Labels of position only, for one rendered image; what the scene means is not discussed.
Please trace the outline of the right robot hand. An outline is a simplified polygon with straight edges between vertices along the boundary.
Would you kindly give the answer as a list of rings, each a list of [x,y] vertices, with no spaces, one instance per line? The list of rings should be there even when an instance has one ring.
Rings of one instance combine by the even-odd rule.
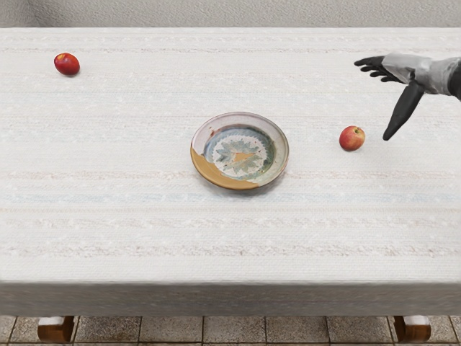
[[[434,60],[424,56],[402,53],[390,53],[385,56],[373,56],[355,61],[360,71],[368,72],[371,77],[379,77],[382,82],[405,84],[393,109],[382,139],[391,139],[408,121],[424,94],[439,94],[449,97],[448,83],[461,57]]]

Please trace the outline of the patterned ceramic plate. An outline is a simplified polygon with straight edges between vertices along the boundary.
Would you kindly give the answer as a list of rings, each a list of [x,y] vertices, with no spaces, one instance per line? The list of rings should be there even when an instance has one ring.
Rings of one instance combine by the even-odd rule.
[[[286,135],[271,120],[250,112],[210,118],[194,134],[192,163],[208,182],[229,190],[253,190],[275,181],[290,154]]]

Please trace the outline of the dark red plum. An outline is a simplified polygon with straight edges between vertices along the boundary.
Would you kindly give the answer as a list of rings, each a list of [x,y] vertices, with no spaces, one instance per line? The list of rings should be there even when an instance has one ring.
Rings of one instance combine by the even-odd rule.
[[[64,76],[75,76],[80,71],[79,60],[70,53],[60,53],[54,58],[56,70]]]

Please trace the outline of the red yellow apple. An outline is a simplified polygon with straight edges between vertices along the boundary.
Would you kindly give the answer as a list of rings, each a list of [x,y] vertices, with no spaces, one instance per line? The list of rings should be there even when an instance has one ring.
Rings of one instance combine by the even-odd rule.
[[[342,130],[339,145],[345,151],[356,151],[365,141],[365,132],[358,126],[350,125]]]

